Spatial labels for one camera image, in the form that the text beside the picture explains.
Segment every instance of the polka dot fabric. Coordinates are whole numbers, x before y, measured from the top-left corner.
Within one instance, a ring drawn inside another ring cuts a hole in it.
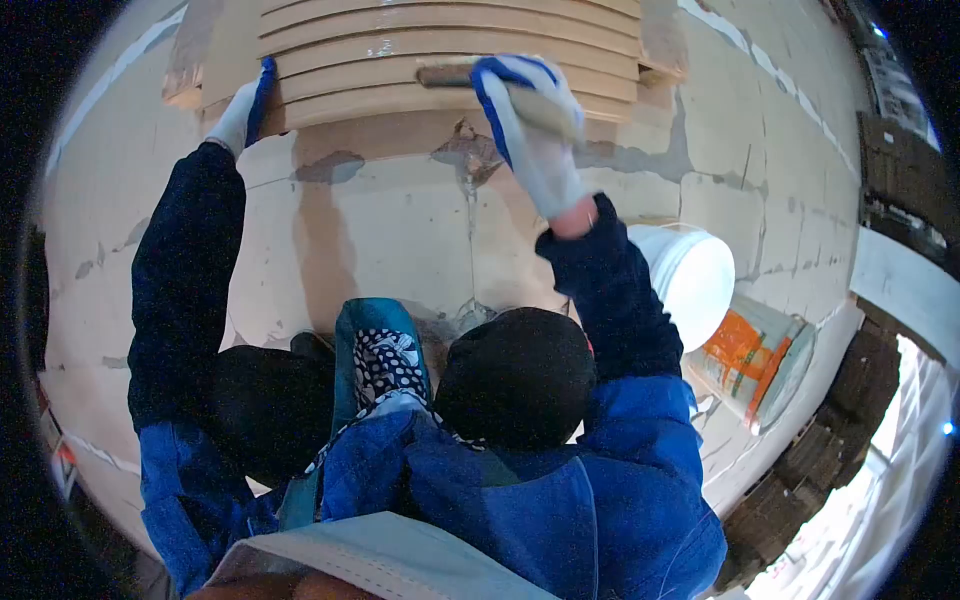
[[[407,389],[426,397],[417,344],[406,333],[359,331],[353,345],[353,367],[357,410],[370,408],[377,398],[394,390]]]
[[[356,384],[354,396],[357,401],[357,415],[334,434],[303,473],[308,475],[314,469],[323,466],[327,453],[344,431],[368,417],[380,404],[396,400],[408,393],[417,397],[420,405],[430,413],[437,426],[449,433],[458,444],[473,450],[484,450],[485,440],[465,440],[446,427],[440,415],[427,408],[424,400],[426,397],[426,388],[423,384],[424,369],[425,366],[420,364],[417,343],[406,333],[390,329],[359,331],[353,344],[353,374]]]

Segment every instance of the bucket lid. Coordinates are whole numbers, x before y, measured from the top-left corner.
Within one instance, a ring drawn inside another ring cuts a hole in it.
[[[723,322],[735,269],[727,244],[705,231],[688,233],[651,268],[651,281],[677,326],[684,352],[699,348]]]
[[[816,341],[817,327],[811,323],[804,323],[790,344],[790,349],[780,361],[777,374],[774,375],[770,388],[756,410],[756,416],[750,425],[752,431],[756,430],[754,435],[765,433],[780,419],[786,407],[789,406],[813,360]]]

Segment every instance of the work glove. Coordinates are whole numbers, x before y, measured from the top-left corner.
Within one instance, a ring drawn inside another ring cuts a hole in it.
[[[267,57],[260,63],[260,77],[243,84],[233,94],[233,100],[205,141],[219,143],[230,150],[234,160],[239,158],[244,148],[259,139],[260,125],[267,114],[267,100],[275,84],[276,61]]]
[[[563,109],[578,130],[584,112],[560,68],[522,55],[478,60],[470,73],[473,89],[490,120],[496,149],[514,171],[544,219],[558,217],[586,195],[573,163],[573,148],[558,135],[517,118],[505,82],[532,88]]]

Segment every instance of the paint bucket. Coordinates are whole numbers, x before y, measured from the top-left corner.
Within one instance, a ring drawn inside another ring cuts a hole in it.
[[[733,295],[733,254],[723,240],[683,224],[631,225],[650,283],[677,326],[684,352],[699,348],[723,321]]]
[[[796,394],[815,342],[813,324],[734,294],[727,316],[687,365],[760,435]]]

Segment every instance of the wooden brush handle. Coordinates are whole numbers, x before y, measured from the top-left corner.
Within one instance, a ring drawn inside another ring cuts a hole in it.
[[[514,106],[516,116],[522,121],[546,132],[555,133],[571,145],[583,141],[580,128],[562,108],[528,87],[514,84],[506,86],[510,104]]]

